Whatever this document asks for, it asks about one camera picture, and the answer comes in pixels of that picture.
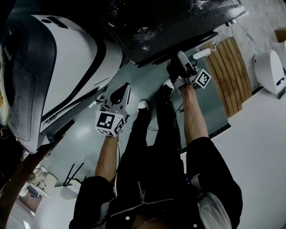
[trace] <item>zipper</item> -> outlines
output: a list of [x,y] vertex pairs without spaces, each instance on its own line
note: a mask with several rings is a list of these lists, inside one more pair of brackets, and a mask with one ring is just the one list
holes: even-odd
[[154,201],[154,202],[145,202],[144,199],[145,199],[145,191],[142,190],[141,188],[141,184],[140,184],[140,181],[138,181],[138,187],[139,187],[139,190],[140,190],[140,198],[141,198],[141,204],[135,206],[135,207],[132,207],[132,208],[128,208],[126,210],[123,210],[121,212],[117,212],[115,214],[112,214],[110,215],[110,217],[114,217],[114,216],[117,216],[119,214],[122,214],[122,213],[125,213],[125,212],[129,212],[129,211],[132,211],[144,204],[147,204],[147,205],[151,205],[151,204],[158,204],[158,203],[162,203],[162,202],[166,202],[166,201],[171,201],[173,199],[163,199],[163,200],[158,200],[158,201]]

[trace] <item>person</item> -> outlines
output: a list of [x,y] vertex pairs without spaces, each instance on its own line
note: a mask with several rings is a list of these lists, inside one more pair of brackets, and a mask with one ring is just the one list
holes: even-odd
[[167,81],[156,94],[159,130],[153,146],[146,143],[151,112],[145,100],[138,105],[118,169],[118,137],[105,138],[95,176],[81,185],[70,229],[237,228],[241,189],[208,137],[192,85],[181,91],[187,145],[184,174],[181,137],[170,101],[173,90]]

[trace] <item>gray floor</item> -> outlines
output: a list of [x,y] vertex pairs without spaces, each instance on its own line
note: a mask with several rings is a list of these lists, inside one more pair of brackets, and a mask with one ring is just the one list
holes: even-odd
[[[242,2],[248,13],[238,18],[237,21],[259,47],[238,24],[234,24],[233,29],[235,39],[239,44],[248,70],[252,89],[254,90],[259,85],[253,69],[253,55],[260,52],[260,49],[270,49],[271,44],[276,41],[274,29],[286,27],[286,4],[283,0],[242,0]],[[198,65],[201,68],[205,68],[203,60],[200,60]],[[127,108],[130,118],[123,129],[124,132],[120,136],[119,147],[121,153],[126,147],[132,123],[136,118],[138,102],[141,99],[152,101],[155,91],[168,78],[165,68],[166,63],[158,65],[156,68],[147,66],[138,70],[136,66],[129,63],[117,73],[110,83],[110,87],[121,82],[129,82],[131,84],[130,104]],[[227,119],[214,83],[210,82],[207,87],[207,90],[199,89],[197,94],[200,107],[207,122],[208,131],[211,133],[225,125]],[[182,104],[178,95],[174,95],[172,100],[176,109]],[[52,154],[44,160],[43,165],[58,178],[58,184],[64,181],[73,163],[76,164],[75,171],[84,162],[84,166],[76,176],[79,180],[82,180],[85,175],[91,176],[93,174],[104,139],[104,136],[98,134],[93,127],[97,109],[98,106],[87,108],[76,117],[74,126],[53,150]],[[183,113],[178,112],[177,118],[181,130],[182,146],[184,147]],[[157,128],[156,114],[153,114],[150,126]],[[154,142],[155,136],[155,131],[148,131],[147,143],[149,145]]]

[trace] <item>sleeve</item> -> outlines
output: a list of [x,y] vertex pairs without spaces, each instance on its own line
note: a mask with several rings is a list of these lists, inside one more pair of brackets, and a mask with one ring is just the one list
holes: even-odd
[[202,137],[192,141],[187,148],[187,177],[198,175],[199,185],[204,193],[215,194],[223,204],[232,228],[240,223],[242,193],[213,142]]
[[101,205],[114,198],[113,186],[103,177],[89,177],[80,187],[70,229],[91,229],[100,218]]

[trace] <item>white sneaker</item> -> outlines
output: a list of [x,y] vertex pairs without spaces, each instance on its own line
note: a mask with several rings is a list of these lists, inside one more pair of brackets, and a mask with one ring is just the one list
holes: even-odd
[[148,103],[146,100],[140,100],[140,102],[138,103],[138,111],[139,109],[144,109],[144,108],[147,108],[147,110],[149,109],[149,106],[148,106]]
[[163,87],[164,86],[168,86],[170,89],[172,89],[172,92],[174,91],[174,85],[172,84],[170,79],[167,79],[164,83],[163,83]]

